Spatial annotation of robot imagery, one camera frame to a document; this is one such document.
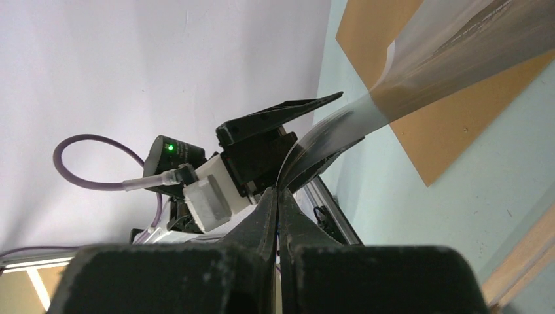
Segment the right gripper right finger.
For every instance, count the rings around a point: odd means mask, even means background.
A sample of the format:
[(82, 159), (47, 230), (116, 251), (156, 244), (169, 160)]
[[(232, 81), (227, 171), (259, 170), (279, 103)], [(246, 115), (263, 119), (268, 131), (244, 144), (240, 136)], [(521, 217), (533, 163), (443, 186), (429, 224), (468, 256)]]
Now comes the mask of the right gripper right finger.
[(284, 313), (488, 313), (470, 265), (446, 246), (343, 245), (279, 193)]

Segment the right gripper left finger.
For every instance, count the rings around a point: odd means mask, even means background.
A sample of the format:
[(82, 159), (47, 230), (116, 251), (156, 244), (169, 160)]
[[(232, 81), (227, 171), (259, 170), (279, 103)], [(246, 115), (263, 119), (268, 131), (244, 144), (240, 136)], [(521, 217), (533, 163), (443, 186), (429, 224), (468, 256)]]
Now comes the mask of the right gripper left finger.
[(273, 313), (277, 193), (214, 243), (94, 245), (66, 267), (50, 313)]

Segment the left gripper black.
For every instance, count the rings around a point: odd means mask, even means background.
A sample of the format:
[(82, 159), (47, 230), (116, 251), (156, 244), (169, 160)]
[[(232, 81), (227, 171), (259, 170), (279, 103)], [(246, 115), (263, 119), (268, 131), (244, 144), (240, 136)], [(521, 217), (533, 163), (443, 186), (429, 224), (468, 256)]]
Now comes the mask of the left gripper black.
[[(343, 96), (343, 91), (317, 99), (290, 100), (222, 123), (216, 128), (221, 158), (241, 197), (253, 198), (276, 183), (281, 165), (298, 137), (282, 125)], [(360, 143), (350, 141), (326, 155), (295, 145), (286, 158), (286, 188), (300, 190), (335, 160)]]

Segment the white wooden picture frame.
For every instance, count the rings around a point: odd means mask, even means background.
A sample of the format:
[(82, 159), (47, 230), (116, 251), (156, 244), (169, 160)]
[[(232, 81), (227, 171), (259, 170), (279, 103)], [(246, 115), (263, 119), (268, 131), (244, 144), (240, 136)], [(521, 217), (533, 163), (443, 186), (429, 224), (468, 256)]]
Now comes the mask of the white wooden picture frame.
[(553, 261), (554, 206), (551, 206), (482, 284), (490, 312), (500, 313)]

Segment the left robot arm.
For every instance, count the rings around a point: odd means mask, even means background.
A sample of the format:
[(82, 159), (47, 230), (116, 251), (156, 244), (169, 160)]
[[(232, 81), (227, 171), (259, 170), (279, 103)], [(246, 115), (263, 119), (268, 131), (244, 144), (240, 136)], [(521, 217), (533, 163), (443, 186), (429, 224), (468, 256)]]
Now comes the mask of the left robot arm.
[(205, 241), (250, 205), (270, 205), (279, 171), (297, 141), (284, 124), (340, 98), (286, 101), (229, 120), (216, 129), (221, 151), (207, 158), (202, 148), (157, 137), (143, 166), (146, 189), (167, 196), (153, 225), (134, 232), (132, 243)]

